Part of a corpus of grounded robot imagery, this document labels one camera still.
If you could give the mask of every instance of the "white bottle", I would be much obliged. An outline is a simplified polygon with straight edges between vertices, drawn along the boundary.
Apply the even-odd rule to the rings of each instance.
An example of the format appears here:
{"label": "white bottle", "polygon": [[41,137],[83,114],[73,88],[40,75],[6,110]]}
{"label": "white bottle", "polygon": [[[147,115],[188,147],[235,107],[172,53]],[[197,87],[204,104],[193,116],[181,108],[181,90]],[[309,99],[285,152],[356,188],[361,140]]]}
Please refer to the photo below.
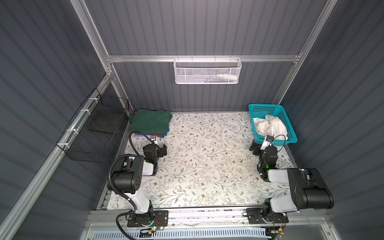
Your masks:
{"label": "white bottle", "polygon": [[218,74],[217,76],[219,78],[237,81],[237,75],[233,75],[233,74]]}

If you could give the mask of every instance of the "folded clothes stack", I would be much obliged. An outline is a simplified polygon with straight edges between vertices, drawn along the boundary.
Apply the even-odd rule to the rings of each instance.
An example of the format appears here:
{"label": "folded clothes stack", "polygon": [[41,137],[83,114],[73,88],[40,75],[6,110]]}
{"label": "folded clothes stack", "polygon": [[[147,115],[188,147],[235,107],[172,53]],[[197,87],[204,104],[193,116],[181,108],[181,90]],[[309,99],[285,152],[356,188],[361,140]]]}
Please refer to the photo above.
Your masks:
{"label": "folded clothes stack", "polygon": [[278,117],[265,115],[265,119],[253,118],[253,123],[255,124],[256,132],[259,135],[274,136],[276,140],[288,140],[287,128]]}
{"label": "folded clothes stack", "polygon": [[129,120],[131,124],[128,132],[139,131],[148,135],[164,137],[169,131],[169,122],[172,114],[164,110],[139,109]]}

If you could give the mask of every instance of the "black mounting plate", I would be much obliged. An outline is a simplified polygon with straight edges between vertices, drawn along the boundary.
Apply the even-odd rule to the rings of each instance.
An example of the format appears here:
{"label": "black mounting plate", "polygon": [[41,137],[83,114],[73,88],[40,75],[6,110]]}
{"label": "black mounting plate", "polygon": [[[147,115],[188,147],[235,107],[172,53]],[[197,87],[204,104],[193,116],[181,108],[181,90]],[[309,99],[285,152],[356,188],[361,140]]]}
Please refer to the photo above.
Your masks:
{"label": "black mounting plate", "polygon": [[154,221],[150,226],[143,226],[140,222],[149,222],[150,220],[147,218],[137,218],[136,214],[129,215],[127,227],[156,227],[157,221],[159,220],[159,227],[166,227],[168,225],[168,211],[154,211]]}
{"label": "black mounting plate", "polygon": [[[263,209],[262,207],[248,208],[247,209],[246,213],[248,216],[247,218],[248,218],[249,224],[265,224],[266,223],[263,220],[263,217],[261,214],[262,209]],[[275,223],[288,223],[289,222],[288,217],[286,215],[281,215],[280,220],[276,219]]]}

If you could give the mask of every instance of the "floral pattern mat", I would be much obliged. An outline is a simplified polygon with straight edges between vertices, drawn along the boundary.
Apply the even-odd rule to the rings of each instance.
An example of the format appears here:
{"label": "floral pattern mat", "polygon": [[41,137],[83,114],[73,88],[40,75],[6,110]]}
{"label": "floral pattern mat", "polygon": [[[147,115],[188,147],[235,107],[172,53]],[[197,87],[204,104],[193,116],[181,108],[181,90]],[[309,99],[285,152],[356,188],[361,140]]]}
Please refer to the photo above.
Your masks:
{"label": "floral pattern mat", "polygon": [[[143,176],[140,186],[154,207],[258,204],[289,193],[288,185],[258,177],[258,158],[249,151],[249,113],[173,114],[169,129],[165,138],[157,138],[168,155],[159,159],[156,176]],[[142,154],[148,140],[135,135],[132,141]],[[134,153],[129,143],[126,153]],[[284,148],[277,167],[293,167]],[[112,193],[107,209],[129,208],[127,200]]]}

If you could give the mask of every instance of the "gray wall panel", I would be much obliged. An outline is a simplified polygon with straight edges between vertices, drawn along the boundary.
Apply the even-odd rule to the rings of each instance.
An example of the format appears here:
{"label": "gray wall panel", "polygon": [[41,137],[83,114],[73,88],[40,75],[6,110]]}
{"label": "gray wall panel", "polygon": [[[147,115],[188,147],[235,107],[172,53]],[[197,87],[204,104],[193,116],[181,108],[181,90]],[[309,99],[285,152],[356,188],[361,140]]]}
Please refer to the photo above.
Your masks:
{"label": "gray wall panel", "polygon": [[247,110],[271,103],[291,63],[243,63],[238,84],[176,84],[172,63],[114,63],[132,106],[170,111]]}
{"label": "gray wall panel", "polygon": [[317,168],[343,239],[376,238],[384,194],[384,3],[339,1],[282,101],[299,167]]}
{"label": "gray wall panel", "polygon": [[[69,1],[1,1],[0,63],[2,222],[105,71]],[[107,170],[64,158],[14,239],[77,239]]]}
{"label": "gray wall panel", "polygon": [[86,0],[110,55],[291,55],[324,0]]}

